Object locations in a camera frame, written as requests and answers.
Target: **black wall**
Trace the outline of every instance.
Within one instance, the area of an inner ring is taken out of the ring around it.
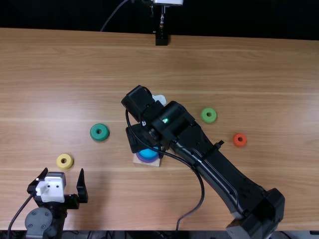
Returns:
[[[98,31],[121,0],[1,0],[0,27]],[[169,34],[319,40],[319,0],[184,0]],[[150,8],[127,2],[105,31],[152,33]]]

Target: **cable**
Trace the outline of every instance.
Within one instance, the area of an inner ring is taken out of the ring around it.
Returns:
[[[90,237],[90,235],[91,235],[91,232],[92,232],[92,231],[89,232],[88,237],[87,237],[86,239],[89,239],[89,237]]]
[[[8,227],[8,235],[7,235],[7,239],[11,239],[11,228],[12,225],[15,221],[15,219],[19,216],[19,214],[22,212],[22,210],[24,209],[24,207],[28,204],[28,202],[33,198],[33,196],[35,195],[35,193],[31,193],[30,196],[27,198],[27,200],[22,204],[22,206],[20,207],[20,209],[17,211],[17,213],[15,214],[15,216],[13,217],[13,219],[11,220],[9,227]]]
[[[100,31],[103,31],[104,28],[106,27],[106,25],[109,23],[109,21],[111,20],[111,18],[114,16],[114,14],[121,8],[121,6],[123,6],[124,3],[126,3],[129,0],[123,0],[123,2],[121,2],[117,8],[112,12],[112,14],[109,16],[109,18],[105,21],[104,25],[102,26]]]
[[[287,233],[285,233],[284,231],[280,231],[282,234],[284,234],[286,237],[288,237],[288,239],[292,239],[291,236],[289,236]]]
[[[195,175],[197,176],[197,178],[198,178],[198,180],[199,180],[200,189],[201,189],[200,200],[199,200],[198,204],[196,205],[196,207],[194,207],[192,210],[190,210],[188,213],[184,214],[183,216],[181,216],[181,217],[177,220],[176,229],[175,229],[175,230],[178,231],[180,221],[181,221],[183,218],[185,218],[185,217],[187,217],[187,216],[193,214],[194,212],[196,212],[196,211],[200,208],[200,206],[202,205],[202,203],[203,203],[203,201],[204,201],[205,188],[204,188],[203,180],[201,179],[201,177],[200,177],[199,173],[197,172],[197,170],[196,170],[190,163],[188,163],[185,159],[182,159],[181,157],[178,157],[178,156],[176,156],[176,155],[174,155],[174,154],[171,154],[171,153],[167,153],[167,152],[164,152],[164,151],[157,150],[157,149],[155,149],[155,148],[153,148],[153,147],[147,145],[146,143],[144,143],[144,142],[135,134],[135,132],[134,132],[133,129],[132,129],[132,126],[131,126],[131,123],[130,123],[130,119],[129,119],[129,112],[128,112],[128,110],[125,110],[125,118],[126,118],[126,123],[128,124],[128,127],[129,127],[130,131],[132,132],[132,134],[135,136],[135,138],[136,138],[140,143],[142,143],[146,148],[148,148],[148,149],[150,149],[150,150],[152,150],[152,151],[155,151],[155,152],[157,152],[157,153],[164,154],[164,155],[166,155],[166,156],[168,156],[168,157],[171,157],[171,158],[173,158],[173,159],[178,160],[179,162],[182,162],[183,164],[185,164],[187,167],[189,167],[189,168],[195,173]]]

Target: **wooden table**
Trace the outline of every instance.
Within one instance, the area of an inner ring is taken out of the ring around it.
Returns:
[[[0,229],[27,198],[28,184],[70,153],[67,193],[85,170],[89,203],[69,210],[65,230],[173,230],[200,187],[181,163],[132,163],[120,101],[136,85],[178,101],[221,152],[265,189],[286,198],[280,230],[319,227],[319,42],[0,29]],[[205,124],[204,107],[218,119]],[[90,137],[101,122],[103,143]],[[232,143],[236,132],[248,144]],[[181,230],[224,230],[232,216],[205,184],[202,207]],[[13,229],[35,208],[27,205]]]

